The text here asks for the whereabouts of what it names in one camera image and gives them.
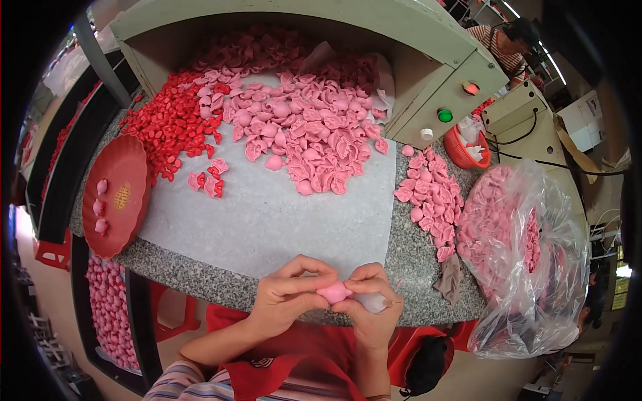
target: black tray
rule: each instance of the black tray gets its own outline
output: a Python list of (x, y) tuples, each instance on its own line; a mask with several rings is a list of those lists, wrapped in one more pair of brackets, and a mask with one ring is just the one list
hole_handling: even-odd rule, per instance
[(71, 238), (71, 291), (76, 310), (76, 322), (80, 332), (85, 355), (89, 362), (114, 381), (144, 396), (162, 373), (154, 329), (150, 301), (150, 282), (129, 269), (126, 270), (127, 312), (134, 340), (136, 357), (143, 376), (134, 375), (111, 362), (105, 361), (96, 353), (99, 346), (96, 329), (91, 318), (89, 303), (89, 282), (85, 278), (89, 247), (83, 237)]
[[(105, 54), (105, 56), (112, 67), (115, 67), (116, 64), (123, 59), (123, 54), (120, 50), (109, 52)], [(51, 162), (53, 152), (56, 150), (58, 134), (69, 124), (76, 114), (78, 104), (82, 99), (87, 97), (97, 82), (98, 75), (90, 65), (85, 72), (78, 77), (76, 83), (69, 89), (67, 96), (62, 100), (56, 114), (51, 119), (49, 127), (47, 127), (36, 158), (33, 161), (31, 175), (27, 182), (26, 196), (31, 223), (36, 231), (36, 238), (39, 238), (38, 227), (40, 225), (40, 211), (42, 209), (42, 186), (49, 173), (49, 163)]]
[[(128, 93), (132, 93), (139, 86), (126, 60), (118, 62), (114, 71)], [(40, 211), (38, 240), (54, 244), (64, 242), (82, 178), (98, 143), (120, 110), (116, 100), (101, 83), (71, 127), (51, 172)]]

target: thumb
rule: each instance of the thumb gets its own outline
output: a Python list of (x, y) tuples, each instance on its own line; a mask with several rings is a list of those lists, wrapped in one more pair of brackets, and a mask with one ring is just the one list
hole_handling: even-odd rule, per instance
[(296, 314), (296, 317), (311, 311), (312, 309), (326, 309), (329, 304), (324, 297), (314, 293), (304, 293), (296, 298), (283, 303), (288, 311)]
[(332, 311), (337, 313), (345, 313), (354, 321), (360, 320), (362, 316), (366, 316), (368, 313), (361, 302), (356, 300), (343, 300), (337, 302), (336, 304), (332, 305)]

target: window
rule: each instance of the window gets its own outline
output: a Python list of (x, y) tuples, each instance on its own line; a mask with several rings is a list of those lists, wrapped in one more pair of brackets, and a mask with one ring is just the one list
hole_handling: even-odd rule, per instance
[(612, 311), (624, 308), (627, 303), (627, 295), (629, 293), (629, 280), (631, 277), (631, 268), (624, 262), (624, 252), (622, 246), (618, 249), (618, 268), (615, 272), (615, 295), (613, 296)]

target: striped shirt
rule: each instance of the striped shirt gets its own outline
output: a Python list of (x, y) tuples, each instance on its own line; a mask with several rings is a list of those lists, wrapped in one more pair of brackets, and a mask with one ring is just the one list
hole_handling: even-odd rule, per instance
[[(203, 401), (234, 400), (234, 390), (227, 370), (219, 371), (209, 381), (203, 373), (187, 361), (174, 362), (156, 380), (147, 392), (143, 401)], [(313, 400), (335, 401), (348, 400), (346, 389), (333, 384), (321, 384), (316, 381), (288, 377), (277, 391), (258, 398), (258, 400)]]
[[(490, 53), (495, 58), (495, 60), (497, 60), (504, 67), (504, 70), (508, 71), (511, 75), (515, 74), (518, 71), (520, 72), (517, 76), (511, 78), (511, 81), (519, 83), (526, 79), (524, 75), (524, 72), (526, 71), (524, 57), (519, 53), (515, 53), (513, 55), (505, 55), (499, 51), (499, 48), (497, 46), (498, 33), (500, 32), (499, 30), (495, 30), (495, 34), (493, 35), (492, 39), (490, 37), (490, 26), (488, 25), (473, 26), (468, 28), (467, 31), (484, 47), (486, 47), (487, 49), (490, 48)], [(524, 65), (524, 67), (520, 67), (519, 69), (517, 69), (518, 65)]]

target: green button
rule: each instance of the green button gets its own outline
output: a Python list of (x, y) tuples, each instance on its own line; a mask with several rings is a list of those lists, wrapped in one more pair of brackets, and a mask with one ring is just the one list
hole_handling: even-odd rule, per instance
[(453, 112), (446, 109), (439, 109), (437, 111), (437, 117), (442, 123), (450, 123), (453, 120)]

